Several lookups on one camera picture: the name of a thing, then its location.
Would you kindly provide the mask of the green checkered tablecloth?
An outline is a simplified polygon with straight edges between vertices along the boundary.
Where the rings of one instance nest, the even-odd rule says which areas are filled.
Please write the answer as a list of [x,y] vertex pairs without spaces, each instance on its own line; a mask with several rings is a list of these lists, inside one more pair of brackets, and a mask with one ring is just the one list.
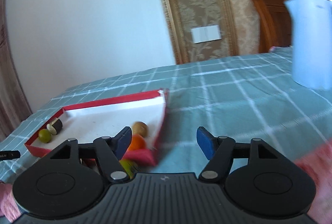
[[36,162],[28,137],[55,111],[83,103],[155,89],[168,89],[160,162],[154,172],[200,172],[206,158],[196,129],[238,142],[261,138],[290,160],[331,139],[331,92],[312,90],[291,77],[292,50],[226,57],[109,77],[67,89],[23,121],[1,149],[21,157],[1,163],[1,179],[13,180]]

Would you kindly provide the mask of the brown patterned curtain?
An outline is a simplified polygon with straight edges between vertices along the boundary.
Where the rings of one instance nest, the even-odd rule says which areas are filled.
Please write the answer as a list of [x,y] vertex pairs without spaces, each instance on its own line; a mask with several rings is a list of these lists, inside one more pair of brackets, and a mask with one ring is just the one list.
[[1,0],[1,140],[5,140],[27,119],[32,110],[18,79],[13,63],[7,23],[6,4]]

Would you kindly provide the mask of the gold ornate wall frame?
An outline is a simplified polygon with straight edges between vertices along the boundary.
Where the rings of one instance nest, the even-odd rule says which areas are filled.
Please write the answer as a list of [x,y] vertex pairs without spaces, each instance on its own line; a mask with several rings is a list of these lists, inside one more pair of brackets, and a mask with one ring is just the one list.
[[[176,63],[238,55],[230,0],[161,0]],[[221,38],[195,43],[192,29],[219,26]]]

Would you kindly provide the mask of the white electric kettle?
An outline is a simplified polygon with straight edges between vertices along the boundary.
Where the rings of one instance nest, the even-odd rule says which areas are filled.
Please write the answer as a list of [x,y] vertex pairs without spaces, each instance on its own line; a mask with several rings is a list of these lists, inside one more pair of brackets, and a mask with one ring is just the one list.
[[309,89],[331,89],[331,0],[286,0],[292,22],[292,78]]

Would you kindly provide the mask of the brown kiwi-like fruit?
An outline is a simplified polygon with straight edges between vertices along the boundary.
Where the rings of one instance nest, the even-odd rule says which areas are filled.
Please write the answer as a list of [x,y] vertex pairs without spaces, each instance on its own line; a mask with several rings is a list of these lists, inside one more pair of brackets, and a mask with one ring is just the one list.
[[149,128],[144,122],[137,121],[132,125],[132,132],[134,135],[140,135],[143,138],[148,137]]

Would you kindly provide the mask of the red cardboard tray box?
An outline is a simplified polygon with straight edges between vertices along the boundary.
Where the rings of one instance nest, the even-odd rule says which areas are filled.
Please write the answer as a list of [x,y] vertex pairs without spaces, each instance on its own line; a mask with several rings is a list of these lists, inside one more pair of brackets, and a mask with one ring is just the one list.
[[155,166],[168,95],[167,89],[159,89],[61,107],[38,128],[44,129],[59,119],[60,133],[49,143],[42,143],[35,131],[25,146],[31,155],[43,157],[68,138],[89,143],[101,136],[114,137],[124,127],[141,121],[148,126],[146,148],[126,152],[124,158],[142,166]]

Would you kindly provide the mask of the dark cut eggplant piece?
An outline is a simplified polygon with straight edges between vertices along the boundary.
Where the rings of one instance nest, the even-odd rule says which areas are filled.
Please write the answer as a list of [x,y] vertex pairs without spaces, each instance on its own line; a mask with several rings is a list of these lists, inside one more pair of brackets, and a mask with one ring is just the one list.
[[59,132],[62,130],[63,124],[59,118],[55,118],[53,121],[46,125],[47,130],[52,135],[58,135]]

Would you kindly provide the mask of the pink floral towel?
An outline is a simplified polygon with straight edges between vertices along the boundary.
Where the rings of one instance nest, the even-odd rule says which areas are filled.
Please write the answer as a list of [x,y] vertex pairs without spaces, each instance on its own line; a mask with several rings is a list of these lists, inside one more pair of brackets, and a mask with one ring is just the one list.
[[317,223],[331,223],[331,154],[329,141],[295,162],[315,182],[316,196],[308,215]]

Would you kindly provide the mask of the orange tangerine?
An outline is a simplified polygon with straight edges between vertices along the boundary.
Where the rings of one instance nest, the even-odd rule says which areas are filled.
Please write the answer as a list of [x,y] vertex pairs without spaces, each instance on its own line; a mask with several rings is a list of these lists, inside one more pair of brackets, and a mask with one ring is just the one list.
[[135,134],[132,136],[131,143],[128,147],[128,151],[140,150],[146,148],[146,140],[139,134]]

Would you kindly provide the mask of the green fruit piece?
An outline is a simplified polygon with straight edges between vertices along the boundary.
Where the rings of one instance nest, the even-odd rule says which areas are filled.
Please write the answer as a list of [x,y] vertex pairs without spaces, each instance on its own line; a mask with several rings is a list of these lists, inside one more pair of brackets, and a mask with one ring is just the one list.
[[119,161],[128,176],[132,179],[134,178],[134,175],[138,172],[138,165],[131,160],[128,159],[122,159]]

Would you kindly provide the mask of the white wall switch plate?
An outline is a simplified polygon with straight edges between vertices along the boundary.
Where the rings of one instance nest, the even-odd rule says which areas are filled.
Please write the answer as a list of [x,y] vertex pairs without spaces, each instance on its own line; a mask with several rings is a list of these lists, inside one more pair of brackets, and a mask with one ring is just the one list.
[[194,27],[191,29],[191,35],[194,44],[222,39],[219,25]]

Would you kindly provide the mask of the round green fruit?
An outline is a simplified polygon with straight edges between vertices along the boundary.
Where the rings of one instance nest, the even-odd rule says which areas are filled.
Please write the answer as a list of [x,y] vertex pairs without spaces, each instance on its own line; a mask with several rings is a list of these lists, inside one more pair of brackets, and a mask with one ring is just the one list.
[[52,140],[52,134],[48,129],[41,129],[38,133],[38,139],[42,143],[49,143]]

